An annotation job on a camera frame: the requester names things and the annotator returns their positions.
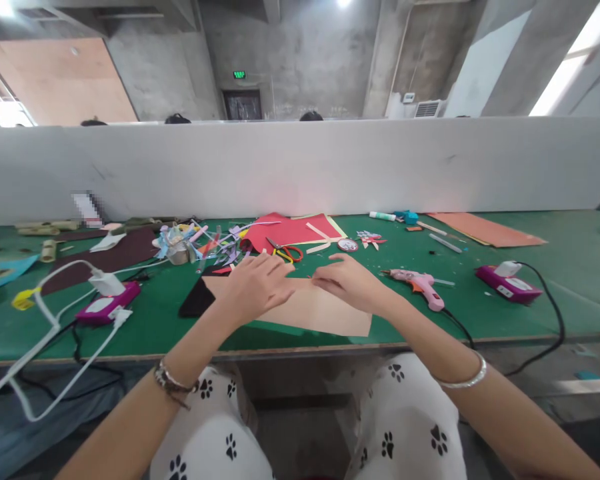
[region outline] black hair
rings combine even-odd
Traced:
[[[98,127],[100,125],[107,125],[104,122],[101,122],[100,120],[84,120],[84,122],[80,123],[80,126],[82,127]]]
[[[300,121],[320,121],[324,120],[322,115],[320,115],[316,110],[311,110],[310,112],[306,112],[302,117],[300,117]]]
[[[189,120],[188,118],[184,118],[179,113],[174,113],[172,116],[167,117],[167,119],[165,120],[165,123],[167,123],[167,124],[170,124],[170,123],[191,123],[191,120]]]

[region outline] bangle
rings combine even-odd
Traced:
[[[433,379],[436,380],[440,386],[448,389],[470,388],[476,383],[480,382],[487,374],[487,361],[482,355],[476,352],[476,350],[473,350],[473,352],[478,356],[478,358],[480,358],[480,371],[476,374],[476,376],[474,376],[474,378],[460,383],[447,383],[443,382],[442,380],[438,380],[436,377],[433,377]]]
[[[160,359],[160,361],[156,364],[155,370],[153,371],[153,378],[156,383],[160,385],[162,390],[164,390],[169,398],[176,403],[179,403],[181,407],[186,408],[187,410],[191,410],[191,407],[184,403],[182,400],[174,396],[174,393],[186,393],[189,394],[191,392],[195,393],[198,391],[198,387],[200,385],[199,381],[196,381],[192,387],[186,387],[182,383],[175,380],[164,364],[164,359]]]

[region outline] doorway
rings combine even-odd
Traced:
[[[223,90],[228,120],[262,120],[260,90]]]

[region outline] paw print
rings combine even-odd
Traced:
[[[235,450],[235,440],[233,439],[233,434],[230,434],[225,441],[227,442],[227,446],[229,447],[227,448],[226,454],[231,459],[231,461],[233,461],[233,459],[238,456],[238,452],[236,452]]]
[[[187,480],[187,476],[185,475],[187,464],[185,462],[180,462],[180,455],[178,455],[175,460],[171,460],[169,472],[172,473],[172,475],[169,477],[169,480]]]
[[[401,368],[402,368],[402,365],[398,365],[397,363],[394,363],[393,365],[389,366],[389,371],[391,372],[391,376],[393,378],[395,378],[396,380],[398,380],[398,383],[402,382],[402,380],[405,378],[405,374],[400,371]]]
[[[389,458],[393,458],[393,434],[391,432],[385,433],[385,440],[382,442],[382,456],[386,457],[389,454]]]
[[[448,452],[446,444],[447,436],[440,430],[440,428],[438,428],[438,425],[431,429],[431,436],[433,437],[431,439],[431,448],[434,450],[437,449],[438,455],[442,457],[446,452]]]
[[[362,456],[360,457],[360,470],[364,468],[365,462],[369,460],[369,456],[367,455],[367,448],[362,449]]]
[[[227,385],[227,395],[229,398],[235,393],[235,382],[231,380],[230,384]]]
[[[213,380],[202,380],[202,385],[200,385],[200,398],[202,400],[211,396],[211,392],[213,391],[212,383]]]

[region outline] green tabletop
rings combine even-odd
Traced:
[[[480,216],[537,235],[548,244],[537,247],[496,249],[466,239],[455,243],[467,247],[455,253],[429,238],[428,231],[407,232],[402,223],[371,219],[366,215],[335,217],[350,236],[358,230],[379,233],[387,240],[376,251],[360,248],[354,258],[380,276],[380,270],[400,268],[430,273],[442,280],[453,281],[455,287],[435,288],[447,308],[458,318],[476,343],[520,344],[550,343],[557,336],[557,320],[546,295],[526,307],[506,301],[475,276],[474,269],[485,264],[498,264],[514,259],[536,267],[549,283],[560,306],[567,328],[567,341],[600,341],[600,212],[557,211],[526,213],[486,213]],[[227,230],[240,220],[209,221]],[[452,229],[430,218],[423,221],[448,232]],[[0,247],[4,257],[25,257],[21,248],[38,252],[44,237],[19,237],[12,227],[0,227]],[[98,240],[72,242],[75,248],[61,255],[88,249]],[[305,255],[297,265],[294,277],[306,277],[316,267],[329,262],[328,256],[338,252],[336,244],[327,250]],[[26,311],[11,305],[14,296],[34,286],[49,272],[50,266],[40,262],[22,277],[0,287],[0,365],[18,359],[49,330],[49,324],[37,307]],[[134,314],[103,351],[101,359],[151,359],[166,353],[195,322],[177,316],[178,308],[198,280],[195,265],[178,267],[167,263],[149,270],[153,278],[144,282],[142,292],[133,302]],[[536,286],[540,282],[530,269],[519,276]],[[434,313],[410,286],[382,278],[408,298],[431,321],[456,338],[463,334],[442,313]],[[88,284],[77,285],[45,297],[52,312],[58,312],[89,290]],[[85,304],[70,309],[62,318],[66,325]],[[110,327],[80,328],[82,355],[92,354],[110,332]],[[38,361],[69,361],[74,340],[67,332],[40,354]],[[288,355],[292,353],[332,353],[344,349],[405,349],[403,338],[384,319],[374,317],[368,337],[340,337],[293,327],[255,321],[238,329],[224,342],[218,355]]]

